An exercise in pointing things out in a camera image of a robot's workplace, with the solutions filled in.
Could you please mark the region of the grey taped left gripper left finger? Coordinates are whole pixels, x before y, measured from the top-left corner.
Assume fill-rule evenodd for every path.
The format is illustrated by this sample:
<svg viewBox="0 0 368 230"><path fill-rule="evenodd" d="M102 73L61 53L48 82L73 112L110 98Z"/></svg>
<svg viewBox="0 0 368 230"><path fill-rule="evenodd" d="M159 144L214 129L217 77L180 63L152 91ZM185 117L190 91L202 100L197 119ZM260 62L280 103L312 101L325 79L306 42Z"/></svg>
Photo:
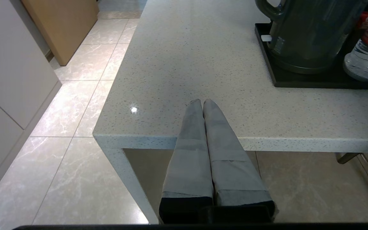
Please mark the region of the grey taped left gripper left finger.
<svg viewBox="0 0 368 230"><path fill-rule="evenodd" d="M186 107L180 133L165 175L159 216L164 224L197 224L200 212L213 206L213 180L203 107Z"/></svg>

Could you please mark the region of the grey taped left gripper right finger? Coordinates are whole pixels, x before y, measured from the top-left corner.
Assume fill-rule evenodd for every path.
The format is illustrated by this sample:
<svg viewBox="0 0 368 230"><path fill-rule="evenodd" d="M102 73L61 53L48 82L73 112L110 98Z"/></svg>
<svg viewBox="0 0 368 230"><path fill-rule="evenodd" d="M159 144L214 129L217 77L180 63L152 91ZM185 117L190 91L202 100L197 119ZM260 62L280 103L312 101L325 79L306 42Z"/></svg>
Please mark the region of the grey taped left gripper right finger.
<svg viewBox="0 0 368 230"><path fill-rule="evenodd" d="M231 220L271 223L276 204L224 113L211 99L203 104L216 205Z"/></svg>

